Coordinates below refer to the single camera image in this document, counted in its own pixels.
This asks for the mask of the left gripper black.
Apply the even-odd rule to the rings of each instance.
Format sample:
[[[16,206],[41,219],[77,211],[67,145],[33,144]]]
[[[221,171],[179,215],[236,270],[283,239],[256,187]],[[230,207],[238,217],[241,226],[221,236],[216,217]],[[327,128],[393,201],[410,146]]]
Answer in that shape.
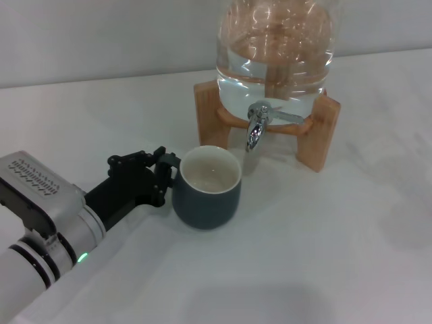
[[[109,231],[137,206],[165,204],[167,189],[173,186],[172,168],[176,168],[176,158],[160,158],[165,153],[166,148],[160,146],[152,153],[138,151],[108,158],[110,167],[123,168],[112,171],[84,197],[86,206],[97,214],[105,230]],[[153,173],[147,167],[154,164]]]

